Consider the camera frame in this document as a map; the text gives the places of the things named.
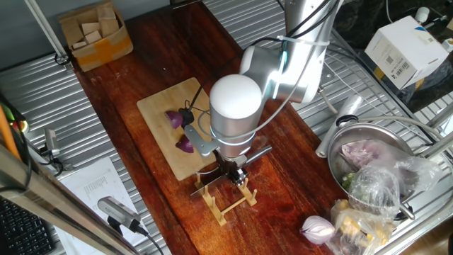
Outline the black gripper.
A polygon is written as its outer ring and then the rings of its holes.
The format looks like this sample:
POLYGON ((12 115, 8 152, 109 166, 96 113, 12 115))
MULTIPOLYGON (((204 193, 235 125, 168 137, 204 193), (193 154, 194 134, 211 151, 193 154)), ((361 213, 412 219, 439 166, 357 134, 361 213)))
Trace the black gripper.
POLYGON ((248 172, 241 168, 247 160, 246 156, 241 155, 237 158, 226 160, 217 150, 214 150, 214 155, 219 170, 227 175, 232 183, 236 183, 237 186, 243 185, 248 176, 248 172))

